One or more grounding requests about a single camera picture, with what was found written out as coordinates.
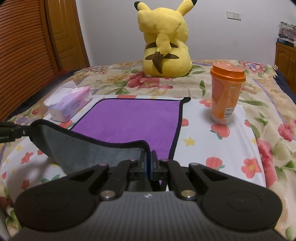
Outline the purple and grey towel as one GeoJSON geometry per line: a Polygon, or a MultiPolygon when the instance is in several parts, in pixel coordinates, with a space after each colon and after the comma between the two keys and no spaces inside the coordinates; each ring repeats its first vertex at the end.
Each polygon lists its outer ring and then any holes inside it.
{"type": "Polygon", "coordinates": [[[71,129],[47,120],[30,124],[30,141],[66,174],[106,163],[111,167],[151,151],[173,159],[180,135],[182,99],[107,98],[97,102],[71,129]]]}

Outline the pink tissue pack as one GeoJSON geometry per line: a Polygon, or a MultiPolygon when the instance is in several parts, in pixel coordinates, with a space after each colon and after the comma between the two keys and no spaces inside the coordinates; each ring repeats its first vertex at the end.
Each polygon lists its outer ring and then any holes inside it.
{"type": "Polygon", "coordinates": [[[44,105],[52,120],[66,123],[91,100],[90,87],[78,87],[74,81],[69,81],[57,88],[44,101],[44,105]]]}

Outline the wooden louvered wardrobe door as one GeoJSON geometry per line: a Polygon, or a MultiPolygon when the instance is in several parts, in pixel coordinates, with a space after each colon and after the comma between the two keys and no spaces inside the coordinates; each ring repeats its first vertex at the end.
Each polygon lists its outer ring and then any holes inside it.
{"type": "Polygon", "coordinates": [[[1,1],[1,120],[89,65],[76,1],[1,1]]]}

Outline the floral beige bed blanket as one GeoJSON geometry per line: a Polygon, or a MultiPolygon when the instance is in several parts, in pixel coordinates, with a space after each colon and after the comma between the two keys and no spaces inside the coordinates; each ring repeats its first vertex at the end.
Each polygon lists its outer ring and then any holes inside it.
{"type": "MultiPolygon", "coordinates": [[[[265,187],[276,193],[282,203],[275,229],[287,240],[295,240],[295,103],[277,85],[278,74],[271,66],[233,60],[229,63],[245,72],[246,81],[236,107],[243,107],[255,136],[265,187]]],[[[146,76],[140,61],[96,66],[75,72],[62,85],[74,81],[78,87],[88,86],[92,99],[96,95],[189,97],[212,105],[212,65],[212,60],[195,61],[189,73],[178,78],[146,76]]]]}

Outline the orange lidded cup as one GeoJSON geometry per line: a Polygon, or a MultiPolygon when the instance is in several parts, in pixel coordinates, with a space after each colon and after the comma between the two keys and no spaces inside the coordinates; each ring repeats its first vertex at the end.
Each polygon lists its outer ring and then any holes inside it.
{"type": "Polygon", "coordinates": [[[212,77],[211,119],[228,124],[236,108],[240,92],[246,81],[242,67],[227,62],[215,62],[210,70],[212,77]]]}

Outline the wooden sideboard cabinet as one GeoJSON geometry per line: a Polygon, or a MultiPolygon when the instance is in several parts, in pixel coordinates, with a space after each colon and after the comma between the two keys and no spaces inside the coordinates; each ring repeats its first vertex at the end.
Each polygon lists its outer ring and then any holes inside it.
{"type": "Polygon", "coordinates": [[[284,75],[290,89],[295,92],[295,48],[276,42],[274,64],[284,75]]]}

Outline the yellow Pikachu plush toy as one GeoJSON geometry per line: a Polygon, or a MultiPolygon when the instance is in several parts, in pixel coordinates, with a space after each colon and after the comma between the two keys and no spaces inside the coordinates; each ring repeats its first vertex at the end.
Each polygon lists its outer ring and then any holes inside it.
{"type": "Polygon", "coordinates": [[[184,0],[177,9],[150,9],[136,1],[137,22],[144,34],[145,49],[142,61],[146,76],[183,77],[192,69],[192,61],[186,42],[189,29],[184,16],[197,1],[184,0]]]}

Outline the white wall switch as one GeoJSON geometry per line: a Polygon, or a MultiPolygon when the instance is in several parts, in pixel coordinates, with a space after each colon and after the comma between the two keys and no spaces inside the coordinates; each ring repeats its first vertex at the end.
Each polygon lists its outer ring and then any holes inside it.
{"type": "Polygon", "coordinates": [[[226,16],[227,16],[228,19],[241,21],[241,14],[240,13],[227,11],[226,16]]]}

